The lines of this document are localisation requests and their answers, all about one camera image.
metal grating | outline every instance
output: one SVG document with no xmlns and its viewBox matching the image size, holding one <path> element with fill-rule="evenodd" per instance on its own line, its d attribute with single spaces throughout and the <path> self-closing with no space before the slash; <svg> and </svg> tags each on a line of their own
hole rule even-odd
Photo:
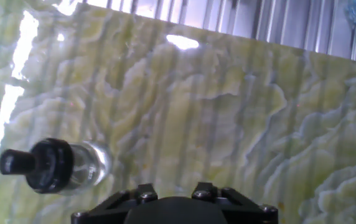
<svg viewBox="0 0 356 224">
<path fill-rule="evenodd" d="M 339 0 L 88 0 L 187 26 L 356 60 L 356 27 Z"/>
</svg>

screw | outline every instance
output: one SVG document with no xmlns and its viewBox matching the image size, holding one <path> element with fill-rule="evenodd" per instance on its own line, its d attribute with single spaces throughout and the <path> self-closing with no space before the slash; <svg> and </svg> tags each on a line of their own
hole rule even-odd
<svg viewBox="0 0 356 224">
<path fill-rule="evenodd" d="M 84 216 L 85 214 L 87 214 L 86 211 L 75 212 L 75 213 L 73 213 L 73 216 L 75 216 L 75 217 L 82 217 L 82 216 Z"/>
<path fill-rule="evenodd" d="M 148 198 L 151 198 L 153 196 L 154 196 L 153 192 L 145 192 L 145 193 L 141 194 L 141 198 L 142 199 L 148 199 Z"/>
<path fill-rule="evenodd" d="M 266 213 L 273 213 L 278 211 L 278 209 L 272 205 L 261 205 L 260 208 Z"/>
<path fill-rule="evenodd" d="M 198 190 L 198 191 L 195 191 L 195 193 L 193 193 L 193 196 L 196 198 L 205 198 L 205 197 L 210 196 L 210 192 L 208 192 L 206 190 Z"/>
</svg>

glass vial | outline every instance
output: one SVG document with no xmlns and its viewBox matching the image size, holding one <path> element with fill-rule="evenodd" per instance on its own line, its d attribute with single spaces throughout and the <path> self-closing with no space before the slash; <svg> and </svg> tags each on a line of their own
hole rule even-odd
<svg viewBox="0 0 356 224">
<path fill-rule="evenodd" d="M 0 157 L 0 172 L 25 175 L 27 184 L 39 194 L 74 195 L 111 175 L 111 161 L 109 148 L 104 145 L 48 138 L 30 152 L 5 150 Z"/>
<path fill-rule="evenodd" d="M 74 158 L 73 172 L 61 194 L 78 194 L 98 185 L 108 174 L 111 174 L 111 156 L 108 147 L 89 141 L 70 144 L 70 147 Z"/>
</svg>

